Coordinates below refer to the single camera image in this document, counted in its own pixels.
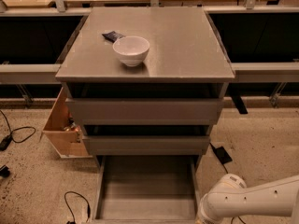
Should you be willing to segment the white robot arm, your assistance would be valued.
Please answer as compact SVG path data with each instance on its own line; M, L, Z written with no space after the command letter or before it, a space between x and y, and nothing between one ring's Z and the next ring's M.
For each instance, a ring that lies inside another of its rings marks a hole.
M299 224L299 175L248 188L238 175L224 175L200 200L198 224L221 224L225 217L290 217Z

